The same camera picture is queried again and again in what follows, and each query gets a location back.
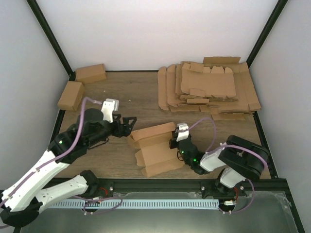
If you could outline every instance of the white bracket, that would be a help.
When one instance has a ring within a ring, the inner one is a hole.
[[[189,130],[187,130],[189,127],[186,123],[179,123],[177,124],[177,132],[178,132],[178,136],[177,136],[177,139],[176,141],[179,142],[181,140],[185,140],[188,138],[189,136]]]
[[[119,101],[113,99],[106,99],[103,102],[101,112],[104,114],[103,120],[106,120],[110,123],[113,122],[112,112],[117,111],[119,108]]]

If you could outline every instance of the open cardboard box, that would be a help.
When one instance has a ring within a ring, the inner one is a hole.
[[[128,143],[140,149],[136,152],[137,165],[143,167],[145,177],[152,177],[162,172],[181,168],[184,162],[177,159],[177,149],[170,149],[169,141],[174,122],[132,131],[127,137]]]

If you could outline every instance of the white wall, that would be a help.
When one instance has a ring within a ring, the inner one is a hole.
[[[251,66],[260,121],[280,177],[311,232],[310,2],[288,1]]]
[[[37,0],[73,69],[245,61],[277,0]]]
[[[42,156],[67,80],[27,2],[0,1],[0,189]]]

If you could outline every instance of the cardboard flap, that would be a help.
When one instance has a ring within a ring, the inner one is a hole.
[[[158,83],[158,104],[163,110],[168,111],[169,106],[167,104],[166,96],[166,67],[161,67],[157,73]]]
[[[142,151],[139,150],[135,153],[135,157],[137,160],[137,166],[145,166],[145,161],[144,161],[144,157],[142,155]]]
[[[171,107],[171,112],[198,112],[200,110],[200,107],[198,105],[186,105],[186,106],[180,106],[180,107]]]
[[[177,149],[170,149],[169,141],[144,147],[137,153],[139,159],[143,158],[145,166],[151,166],[174,158],[177,159],[176,154]]]
[[[207,105],[200,105],[200,111],[202,113],[210,113],[210,107],[208,107]]]
[[[131,136],[135,142],[143,138],[159,135],[162,133],[172,132],[175,130],[175,123],[170,122],[163,125],[157,125],[141,130],[132,131]]]
[[[239,63],[241,57],[205,57],[203,64]]]
[[[155,175],[163,173],[163,172],[167,172],[167,171],[171,171],[171,170],[181,168],[183,166],[184,166],[184,162],[181,162],[176,158],[176,159],[172,159],[172,160],[169,160],[166,162],[147,166],[147,167],[143,168],[141,170],[141,172],[142,172],[143,176],[148,178],[148,177],[152,177],[152,176],[155,176]]]
[[[204,67],[203,73],[210,73],[210,67]]]
[[[210,72],[211,74],[224,74],[225,70],[223,67],[214,66]]]
[[[143,138],[135,142],[135,148],[149,147],[156,144],[168,142],[172,138],[172,132],[162,133],[159,135]]]
[[[205,97],[205,92],[199,89],[190,89],[190,95]]]
[[[191,62],[189,70],[203,73],[204,65],[196,62]]]
[[[187,103],[209,103],[209,99],[187,99]]]
[[[193,95],[181,95],[180,99],[181,100],[198,99],[198,97],[197,96],[193,96]]]
[[[181,65],[177,64],[176,66],[176,86],[175,86],[175,93],[177,95],[182,95],[182,91],[181,91]]]

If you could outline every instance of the small cardboard box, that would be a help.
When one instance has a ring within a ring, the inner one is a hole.
[[[177,149],[170,149],[169,141],[174,122],[132,131],[127,137],[128,143],[140,149],[136,154],[137,165],[144,167],[141,172],[145,177],[152,177],[162,172],[181,168],[184,162],[177,159]]]
[[[57,106],[62,110],[76,111],[84,93],[82,83],[68,81]]]
[[[106,70],[104,64],[83,67],[76,70],[76,81],[81,83],[94,83],[105,80]]]

